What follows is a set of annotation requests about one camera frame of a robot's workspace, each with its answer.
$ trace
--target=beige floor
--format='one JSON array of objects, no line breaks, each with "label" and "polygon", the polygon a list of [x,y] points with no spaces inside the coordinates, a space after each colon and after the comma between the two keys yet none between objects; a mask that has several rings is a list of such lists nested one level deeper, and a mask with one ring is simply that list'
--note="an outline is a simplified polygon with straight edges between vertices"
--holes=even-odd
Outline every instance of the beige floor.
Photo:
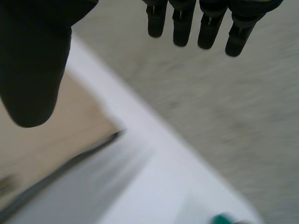
[{"label": "beige floor", "polygon": [[255,27],[243,54],[224,53],[232,21],[215,45],[187,47],[147,35],[141,0],[101,0],[74,26],[133,89],[242,192],[270,224],[299,220],[299,3],[285,0]]}]

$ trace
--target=gloved hand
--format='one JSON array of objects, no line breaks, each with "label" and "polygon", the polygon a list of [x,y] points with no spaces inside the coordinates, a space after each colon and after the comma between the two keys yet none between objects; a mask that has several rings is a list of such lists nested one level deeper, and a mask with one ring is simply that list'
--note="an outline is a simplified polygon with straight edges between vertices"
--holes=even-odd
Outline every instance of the gloved hand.
[{"label": "gloved hand", "polygon": [[[160,37],[163,32],[168,0],[143,0],[147,4],[148,32]],[[199,0],[203,12],[198,46],[210,49],[218,34],[223,16],[229,8],[234,24],[229,32],[225,52],[238,56],[255,24],[269,11],[277,8],[283,0]],[[173,42],[184,47],[188,43],[196,0],[169,0],[173,11]]]}]

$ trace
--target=finger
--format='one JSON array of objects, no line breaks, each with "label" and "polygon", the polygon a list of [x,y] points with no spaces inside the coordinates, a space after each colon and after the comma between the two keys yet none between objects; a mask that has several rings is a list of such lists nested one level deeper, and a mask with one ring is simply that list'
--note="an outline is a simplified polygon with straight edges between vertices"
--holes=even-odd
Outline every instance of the finger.
[{"label": "finger", "polygon": [[237,57],[241,54],[256,22],[259,20],[258,17],[240,17],[233,14],[233,26],[229,32],[229,38],[225,47],[225,52],[228,56]]},{"label": "finger", "polygon": [[151,37],[158,38],[163,33],[168,0],[144,0],[148,5],[148,33]]},{"label": "finger", "polygon": [[216,39],[224,14],[228,8],[226,0],[199,0],[203,11],[197,44],[202,49],[210,49]]},{"label": "finger", "polygon": [[269,11],[277,8],[283,0],[230,0],[234,24],[229,32],[225,52],[236,57],[241,54],[254,26]]},{"label": "finger", "polygon": [[170,0],[173,12],[173,42],[179,47],[187,45],[192,26],[196,0]]},{"label": "finger", "polygon": [[18,3],[0,1],[0,96],[17,125],[34,127],[54,110],[71,30],[50,25],[26,1]]}]

